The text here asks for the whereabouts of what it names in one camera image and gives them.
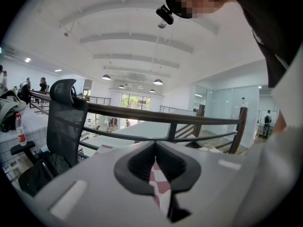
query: white wall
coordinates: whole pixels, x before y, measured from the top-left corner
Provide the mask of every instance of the white wall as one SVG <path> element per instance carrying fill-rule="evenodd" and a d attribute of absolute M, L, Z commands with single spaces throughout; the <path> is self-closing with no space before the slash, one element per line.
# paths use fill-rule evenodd
<path fill-rule="evenodd" d="M 14 86 L 19 88 L 20 83 L 28 77 L 30 78 L 32 89 L 35 91 L 40 90 L 39 83 L 41 77 L 46 78 L 46 82 L 50 87 L 54 82 L 60 79 L 59 76 L 52 73 L 39 70 L 29 65 L 20 64 L 15 60 L 8 60 L 3 57 L 0 58 L 0 65 L 8 72 L 8 89 L 12 89 Z"/>
<path fill-rule="evenodd" d="M 190 110 L 194 109 L 195 86 L 183 86 L 164 94 L 163 105 Z"/>
<path fill-rule="evenodd" d="M 259 110 L 270 110 L 270 111 L 279 111 L 278 106 L 276 105 L 276 102 L 272 98 L 272 96 L 262 96 L 260 95 L 260 101 L 259 101 Z"/>
<path fill-rule="evenodd" d="M 77 81 L 74 84 L 76 92 L 77 92 L 77 94 L 83 93 L 84 81 L 85 81 L 84 77 L 79 76 L 77 74 L 66 74 L 66 75 L 60 76 L 60 79 L 76 79 Z"/>
<path fill-rule="evenodd" d="M 98 97 L 106 97 L 106 98 L 110 98 L 111 97 L 111 93 L 109 91 L 109 87 L 110 87 L 110 81 L 107 82 L 108 84 L 105 83 L 100 83 L 98 81 L 93 81 L 92 85 L 91 85 L 91 92 L 90 95 L 91 96 L 98 96 Z"/>
<path fill-rule="evenodd" d="M 123 93 L 150 97 L 151 98 L 150 111 L 153 111 L 153 112 L 159 112 L 160 105 L 163 104 L 163 96 L 149 95 L 149 94 L 136 93 L 136 92 L 125 92 L 122 90 L 111 89 L 110 90 L 110 98 L 111 98 L 110 105 L 120 107 L 121 97 L 122 97 Z"/>
<path fill-rule="evenodd" d="M 260 60 L 249 63 L 214 76 L 203 79 L 198 83 L 201 87 L 211 90 L 267 85 L 268 76 L 266 61 Z"/>

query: dark clothing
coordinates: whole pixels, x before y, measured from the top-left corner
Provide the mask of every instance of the dark clothing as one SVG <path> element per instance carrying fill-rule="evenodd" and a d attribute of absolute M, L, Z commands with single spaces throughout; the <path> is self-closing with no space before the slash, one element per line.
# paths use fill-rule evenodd
<path fill-rule="evenodd" d="M 40 92 L 45 92 L 46 87 L 47 87 L 46 82 L 44 82 L 44 83 L 40 83 L 40 84 L 39 84 L 39 86 L 41 87 L 41 88 L 40 88 Z"/>
<path fill-rule="evenodd" d="M 275 87 L 303 40 L 301 0 L 237 0 L 266 58 L 268 86 Z"/>

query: water bottle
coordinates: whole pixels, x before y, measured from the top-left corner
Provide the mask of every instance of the water bottle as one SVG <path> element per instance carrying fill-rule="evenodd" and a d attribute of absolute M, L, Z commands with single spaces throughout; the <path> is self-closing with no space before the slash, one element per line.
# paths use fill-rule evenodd
<path fill-rule="evenodd" d="M 241 103 L 241 107 L 244 108 L 245 107 L 245 98 L 242 98 L 242 103 Z"/>
<path fill-rule="evenodd" d="M 27 140 L 25 138 L 25 133 L 24 133 L 23 125 L 22 125 L 22 121 L 21 121 L 21 115 L 19 113 L 16 114 L 16 130 L 18 133 L 20 145 L 25 146 L 27 144 Z"/>

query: glass partition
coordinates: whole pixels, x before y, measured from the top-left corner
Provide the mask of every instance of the glass partition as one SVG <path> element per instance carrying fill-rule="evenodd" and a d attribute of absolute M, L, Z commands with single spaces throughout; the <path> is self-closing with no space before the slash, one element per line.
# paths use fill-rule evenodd
<path fill-rule="evenodd" d="M 238 87 L 216 91 L 208 90 L 205 117 L 238 119 L 243 97 L 248 106 L 248 114 L 241 145 L 250 147 L 252 145 L 258 117 L 258 86 Z M 202 129 L 204 131 L 209 131 L 212 134 L 224 134 L 235 131 L 236 125 L 204 125 Z M 233 136 L 228 136 L 226 138 L 228 140 L 233 140 Z"/>

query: backpack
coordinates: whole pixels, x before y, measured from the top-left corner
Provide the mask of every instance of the backpack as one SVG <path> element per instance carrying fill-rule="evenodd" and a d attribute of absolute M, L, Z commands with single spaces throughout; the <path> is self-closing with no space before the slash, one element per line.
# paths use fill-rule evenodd
<path fill-rule="evenodd" d="M 15 128 L 15 113 L 23 113 L 26 103 L 21 101 L 13 90 L 0 96 L 0 125 L 1 130 L 8 131 Z"/>
<path fill-rule="evenodd" d="M 22 88 L 20 89 L 20 92 L 18 92 L 17 96 L 22 101 L 26 102 L 26 104 L 28 104 L 29 100 L 30 100 L 29 92 L 30 92 L 30 84 L 25 84 L 24 86 L 22 86 Z"/>
<path fill-rule="evenodd" d="M 268 115 L 265 116 L 264 124 L 269 124 L 269 116 Z"/>

